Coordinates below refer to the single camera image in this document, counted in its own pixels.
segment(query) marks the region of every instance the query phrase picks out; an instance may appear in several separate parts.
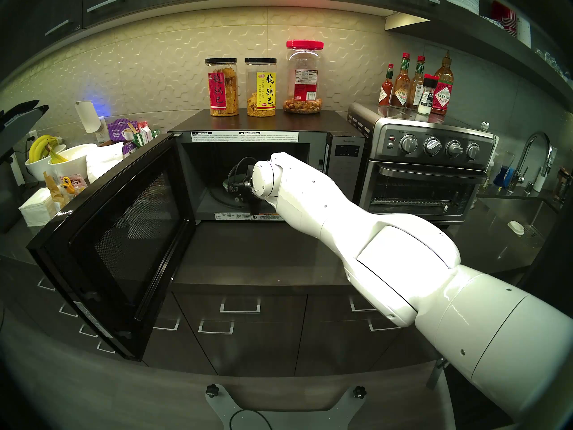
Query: yellow label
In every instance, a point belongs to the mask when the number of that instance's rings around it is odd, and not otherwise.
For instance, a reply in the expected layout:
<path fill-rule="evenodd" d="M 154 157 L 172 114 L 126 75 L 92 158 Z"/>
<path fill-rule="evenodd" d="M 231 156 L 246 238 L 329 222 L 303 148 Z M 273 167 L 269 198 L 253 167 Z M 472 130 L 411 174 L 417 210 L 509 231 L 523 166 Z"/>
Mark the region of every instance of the yellow label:
<path fill-rule="evenodd" d="M 274 72 L 257 72 L 257 109 L 259 111 L 275 108 L 274 85 L 276 82 Z"/>

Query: red bottle cap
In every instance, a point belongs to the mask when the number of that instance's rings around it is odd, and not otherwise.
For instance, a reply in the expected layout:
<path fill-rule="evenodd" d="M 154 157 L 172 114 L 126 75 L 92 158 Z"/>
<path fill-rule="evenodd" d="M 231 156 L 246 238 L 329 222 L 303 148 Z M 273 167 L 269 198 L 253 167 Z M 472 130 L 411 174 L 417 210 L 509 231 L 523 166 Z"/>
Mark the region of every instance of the red bottle cap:
<path fill-rule="evenodd" d="M 322 41 L 313 40 L 289 40 L 286 43 L 289 49 L 307 49 L 307 50 L 322 50 L 324 43 Z"/>

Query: tabasco bottle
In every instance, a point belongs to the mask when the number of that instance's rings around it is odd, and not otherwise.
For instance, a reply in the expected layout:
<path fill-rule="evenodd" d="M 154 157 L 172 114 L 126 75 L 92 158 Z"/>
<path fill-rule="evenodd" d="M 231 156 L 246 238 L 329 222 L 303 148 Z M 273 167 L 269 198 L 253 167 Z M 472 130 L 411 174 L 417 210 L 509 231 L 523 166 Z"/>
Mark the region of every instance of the tabasco bottle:
<path fill-rule="evenodd" d="M 402 65 L 400 66 L 400 75 L 396 77 L 390 106 L 403 108 L 406 106 L 408 99 L 408 89 L 410 89 L 410 79 L 408 78 L 408 67 L 410 67 L 410 54 L 402 54 Z"/>
<path fill-rule="evenodd" d="M 451 88 L 454 85 L 454 74 L 450 69 L 451 58 L 448 50 L 446 56 L 442 58 L 442 67 L 436 71 L 438 85 L 434 90 L 434 101 L 432 102 L 432 112 L 444 115 L 447 111 L 447 104 L 450 102 Z"/>
<path fill-rule="evenodd" d="M 410 83 L 410 90 L 408 91 L 408 101 L 406 102 L 406 107 L 408 109 L 417 110 L 422 94 L 424 93 L 424 61 L 426 61 L 426 57 L 418 55 L 416 75 L 414 75 L 414 78 Z"/>
<path fill-rule="evenodd" d="M 380 97 L 378 97 L 379 106 L 390 106 L 390 96 L 392 95 L 392 75 L 394 74 L 394 64 L 388 63 L 386 71 L 386 81 L 380 88 Z"/>

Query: toaster oven knob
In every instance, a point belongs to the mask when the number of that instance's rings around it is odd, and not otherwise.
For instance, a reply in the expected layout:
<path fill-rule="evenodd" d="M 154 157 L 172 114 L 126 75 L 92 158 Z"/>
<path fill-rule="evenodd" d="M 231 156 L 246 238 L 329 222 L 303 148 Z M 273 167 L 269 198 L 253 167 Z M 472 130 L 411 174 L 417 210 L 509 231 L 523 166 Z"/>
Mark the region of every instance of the toaster oven knob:
<path fill-rule="evenodd" d="M 468 146 L 468 150 L 466 153 L 470 160 L 474 160 L 478 152 L 480 152 L 480 145 L 477 143 L 472 143 L 471 145 Z"/>
<path fill-rule="evenodd" d="M 457 157 L 463 151 L 464 148 L 462 148 L 462 145 L 460 145 L 460 142 L 458 140 L 452 140 L 447 144 L 447 154 L 450 157 Z"/>
<path fill-rule="evenodd" d="M 431 137 L 424 142 L 424 152 L 427 155 L 436 155 L 442 148 L 442 143 L 436 138 Z"/>
<path fill-rule="evenodd" d="M 413 135 L 405 135 L 402 140 L 400 140 L 400 149 L 406 154 L 413 153 L 418 147 L 418 141 Z"/>

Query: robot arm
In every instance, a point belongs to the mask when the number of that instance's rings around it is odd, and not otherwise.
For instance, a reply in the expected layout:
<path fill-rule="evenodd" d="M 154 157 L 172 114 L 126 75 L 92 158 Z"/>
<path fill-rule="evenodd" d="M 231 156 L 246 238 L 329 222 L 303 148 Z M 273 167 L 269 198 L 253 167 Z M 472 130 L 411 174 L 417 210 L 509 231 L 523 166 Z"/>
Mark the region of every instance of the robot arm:
<path fill-rule="evenodd" d="M 534 296 L 460 264 L 456 245 L 410 214 L 372 214 L 327 175 L 286 153 L 257 162 L 253 193 L 343 262 L 348 280 L 397 326 L 420 332 L 518 420 L 560 367 L 573 320 Z"/>

